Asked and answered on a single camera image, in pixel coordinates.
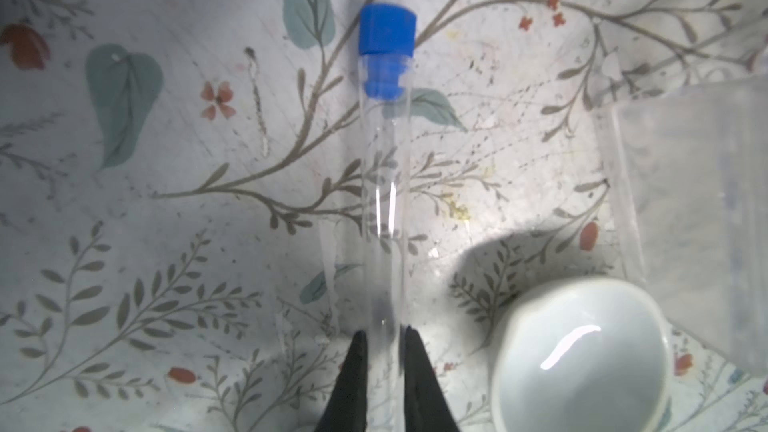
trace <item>blue stopper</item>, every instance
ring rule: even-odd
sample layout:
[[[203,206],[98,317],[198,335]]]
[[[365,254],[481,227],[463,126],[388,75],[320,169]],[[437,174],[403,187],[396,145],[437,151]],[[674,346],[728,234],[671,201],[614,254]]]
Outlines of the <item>blue stopper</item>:
[[[399,77],[406,72],[400,56],[413,57],[416,15],[391,4],[370,4],[360,12],[361,56],[368,56],[368,97],[397,100],[403,93]]]

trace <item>clear plastic test tube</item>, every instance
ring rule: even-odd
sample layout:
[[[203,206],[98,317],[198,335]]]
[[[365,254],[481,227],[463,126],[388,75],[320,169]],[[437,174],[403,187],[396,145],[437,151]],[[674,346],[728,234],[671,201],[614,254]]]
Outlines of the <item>clear plastic test tube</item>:
[[[368,304],[368,430],[405,430],[400,329],[405,303],[411,62],[416,15],[370,4],[360,15],[363,266]]]

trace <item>tube body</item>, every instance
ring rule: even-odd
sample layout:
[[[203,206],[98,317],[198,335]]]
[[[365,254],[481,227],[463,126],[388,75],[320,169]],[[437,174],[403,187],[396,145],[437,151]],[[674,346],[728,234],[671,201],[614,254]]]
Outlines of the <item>tube body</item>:
[[[411,58],[360,58],[362,236],[369,308],[368,430],[405,429],[400,330],[408,255]],[[392,76],[397,82],[377,82]]]

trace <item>white ceramic bowl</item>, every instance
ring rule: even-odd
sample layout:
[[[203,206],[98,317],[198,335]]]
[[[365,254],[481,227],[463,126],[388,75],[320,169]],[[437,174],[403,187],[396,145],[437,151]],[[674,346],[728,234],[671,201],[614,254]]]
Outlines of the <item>white ceramic bowl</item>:
[[[494,337],[497,432],[653,432],[672,377],[667,322],[640,288],[613,278],[539,286]]]

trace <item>table surface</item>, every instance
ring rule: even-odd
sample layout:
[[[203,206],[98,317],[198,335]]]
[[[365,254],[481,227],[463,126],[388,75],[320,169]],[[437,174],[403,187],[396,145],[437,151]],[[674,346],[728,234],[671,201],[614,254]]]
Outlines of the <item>table surface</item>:
[[[366,1],[0,2],[5,429],[317,420],[360,317]],[[514,297],[623,273],[594,109],[749,73],[766,0],[384,1],[418,15],[407,317],[492,430]],[[662,430],[768,430],[762,378],[672,337]]]

